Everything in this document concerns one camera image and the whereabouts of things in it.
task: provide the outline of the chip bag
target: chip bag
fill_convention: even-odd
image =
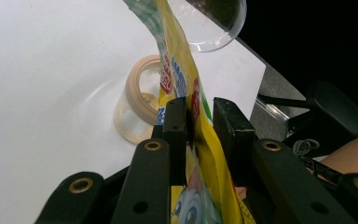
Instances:
[[[197,66],[167,0],[124,0],[155,37],[162,65],[158,124],[165,105],[185,97],[191,112],[194,149],[186,150],[187,186],[172,187],[172,223],[255,223],[233,186]]]

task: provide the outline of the black chair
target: black chair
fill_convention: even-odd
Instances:
[[[358,106],[342,91],[322,80],[312,83],[306,100],[291,100],[258,94],[267,105],[307,108],[308,111],[286,121],[288,137],[283,142],[293,147],[295,142],[313,139],[319,148],[307,157],[329,155],[358,137]]]

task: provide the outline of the transparent plastic container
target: transparent plastic container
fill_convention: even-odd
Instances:
[[[114,112],[118,132],[138,144],[151,137],[157,124],[161,63],[158,55],[138,61],[127,78]]]
[[[182,26],[190,50],[221,49],[240,33],[246,18],[246,0],[168,0]]]

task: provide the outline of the black fabric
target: black fabric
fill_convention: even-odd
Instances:
[[[239,38],[304,95],[322,79],[358,105],[358,1],[246,2]]]

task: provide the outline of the white table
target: white table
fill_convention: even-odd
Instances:
[[[120,0],[0,1],[0,223],[33,223],[69,175],[130,164],[113,109],[150,54],[153,36]],[[193,56],[210,107],[227,98],[250,118],[266,66],[237,41]]]

